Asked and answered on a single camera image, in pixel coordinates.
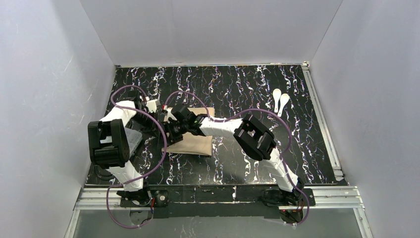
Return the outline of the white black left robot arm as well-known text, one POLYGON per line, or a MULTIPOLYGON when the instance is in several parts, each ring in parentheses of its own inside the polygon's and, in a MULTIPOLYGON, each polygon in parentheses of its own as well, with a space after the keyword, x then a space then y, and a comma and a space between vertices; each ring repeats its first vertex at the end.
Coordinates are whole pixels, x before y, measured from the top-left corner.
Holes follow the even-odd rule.
POLYGON ((131 120, 151 130, 157 123, 156 115, 162 108, 158 99, 150 99, 133 91, 102 119, 88 124, 90 160, 94 175, 104 181, 120 183, 125 192, 138 192, 145 188, 145 175, 141 175, 130 161, 139 147, 143 135, 127 127, 131 120))

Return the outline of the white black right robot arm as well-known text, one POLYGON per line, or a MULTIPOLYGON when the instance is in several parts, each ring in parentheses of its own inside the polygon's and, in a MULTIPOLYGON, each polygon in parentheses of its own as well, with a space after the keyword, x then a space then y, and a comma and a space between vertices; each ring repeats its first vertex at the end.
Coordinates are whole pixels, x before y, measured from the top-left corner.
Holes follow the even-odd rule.
POLYGON ((195 114, 185 105, 177 105, 167 112, 167 119, 162 126, 169 145, 182 141, 186 133, 233 138, 248 157, 268 163, 280 190, 300 194, 304 185, 283 160, 273 132, 251 114, 252 109, 244 112, 246 115, 243 118, 234 116, 220 119, 207 114, 195 114))

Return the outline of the beige cloth napkin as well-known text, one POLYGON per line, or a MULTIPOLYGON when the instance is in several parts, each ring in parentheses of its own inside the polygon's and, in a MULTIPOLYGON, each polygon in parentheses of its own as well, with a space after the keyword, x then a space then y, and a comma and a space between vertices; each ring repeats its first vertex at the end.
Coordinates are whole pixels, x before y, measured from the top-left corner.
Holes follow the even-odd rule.
MULTIPOLYGON (((205 108, 188 108, 194 114, 206 114, 205 108)), ((215 116, 214 108, 207 108, 209 115, 215 116)), ((192 154, 192 155, 212 155, 212 136, 193 135, 189 132, 183 134, 183 140, 167 147, 168 153, 192 154)))

